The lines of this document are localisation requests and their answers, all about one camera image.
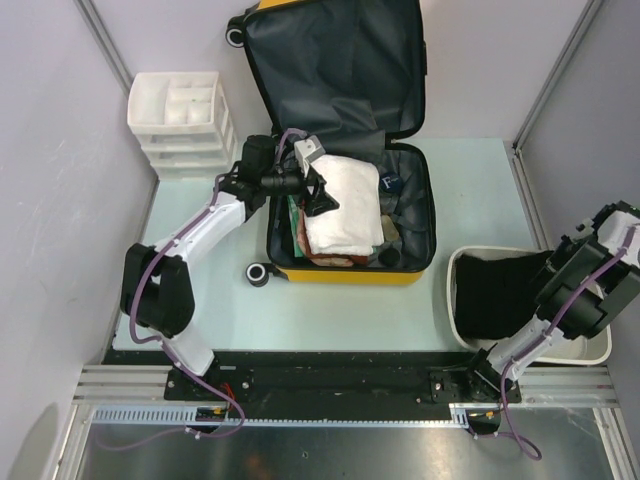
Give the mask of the white towel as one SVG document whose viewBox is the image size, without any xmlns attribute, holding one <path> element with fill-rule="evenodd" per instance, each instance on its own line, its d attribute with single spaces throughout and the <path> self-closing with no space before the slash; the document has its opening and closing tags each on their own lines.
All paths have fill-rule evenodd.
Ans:
<svg viewBox="0 0 640 480">
<path fill-rule="evenodd" d="M 367 257 L 384 243 L 379 172 L 368 162 L 325 154 L 311 163 L 339 207 L 304 220 L 314 255 Z"/>
</svg>

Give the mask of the rust brown cloth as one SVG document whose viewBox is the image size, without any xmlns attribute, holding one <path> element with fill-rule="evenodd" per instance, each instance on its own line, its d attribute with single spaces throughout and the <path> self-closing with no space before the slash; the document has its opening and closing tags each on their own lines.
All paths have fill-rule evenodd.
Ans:
<svg viewBox="0 0 640 480">
<path fill-rule="evenodd" d="M 368 256 L 338 255 L 338 254 L 311 254 L 308 259 L 315 265 L 330 268 L 350 268 L 354 266 L 367 266 L 370 263 Z"/>
</svg>

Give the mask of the yellow Pikachu hard-shell suitcase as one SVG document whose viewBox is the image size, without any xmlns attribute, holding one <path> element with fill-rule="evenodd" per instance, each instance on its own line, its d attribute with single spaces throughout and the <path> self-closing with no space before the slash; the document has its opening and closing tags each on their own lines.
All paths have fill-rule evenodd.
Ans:
<svg viewBox="0 0 640 480">
<path fill-rule="evenodd" d="M 242 48 L 280 136 L 319 138 L 331 154 L 373 164 L 404 180 L 383 210 L 400 239 L 367 266 L 320 267 L 295 258 L 287 201 L 269 205 L 267 255 L 293 282 L 409 285 L 436 251 L 436 213 L 427 160 L 408 144 L 426 116 L 427 47 L 416 1 L 263 1 L 229 20 L 227 42 Z M 393 247 L 393 268 L 378 255 Z"/>
</svg>

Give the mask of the black garment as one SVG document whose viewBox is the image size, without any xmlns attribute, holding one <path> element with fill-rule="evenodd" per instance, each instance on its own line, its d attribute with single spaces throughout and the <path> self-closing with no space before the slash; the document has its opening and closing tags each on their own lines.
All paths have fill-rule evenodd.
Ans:
<svg viewBox="0 0 640 480">
<path fill-rule="evenodd" d="M 470 340 L 511 337 L 532 319 L 541 283 L 535 279 L 549 251 L 485 260 L 469 254 L 455 262 L 454 322 Z"/>
</svg>

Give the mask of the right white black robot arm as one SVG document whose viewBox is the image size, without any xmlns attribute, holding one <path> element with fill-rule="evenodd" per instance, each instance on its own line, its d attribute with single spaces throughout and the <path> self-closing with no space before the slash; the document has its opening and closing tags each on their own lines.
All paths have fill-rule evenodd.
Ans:
<svg viewBox="0 0 640 480">
<path fill-rule="evenodd" d="M 620 201 L 563 236 L 541 271 L 532 318 L 481 349 L 461 376 L 473 401 L 505 395 L 524 370 L 554 347 L 590 339 L 639 295 L 639 209 Z"/>
</svg>

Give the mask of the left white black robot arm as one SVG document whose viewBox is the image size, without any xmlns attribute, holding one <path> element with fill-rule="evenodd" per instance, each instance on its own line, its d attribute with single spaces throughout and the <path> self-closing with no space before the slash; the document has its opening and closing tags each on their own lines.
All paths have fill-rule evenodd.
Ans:
<svg viewBox="0 0 640 480">
<path fill-rule="evenodd" d="M 212 196 L 198 213 L 167 239 L 127 250 L 120 309 L 129 318 L 130 337 L 137 345 L 159 343 L 179 369 L 189 372 L 185 385 L 197 398 L 214 397 L 221 376 L 210 368 L 214 352 L 194 318 L 192 270 L 270 197 L 297 196 L 311 215 L 337 209 L 312 165 L 324 153 L 318 137 L 300 129 L 288 129 L 279 139 L 251 135 L 240 160 L 216 176 Z"/>
</svg>

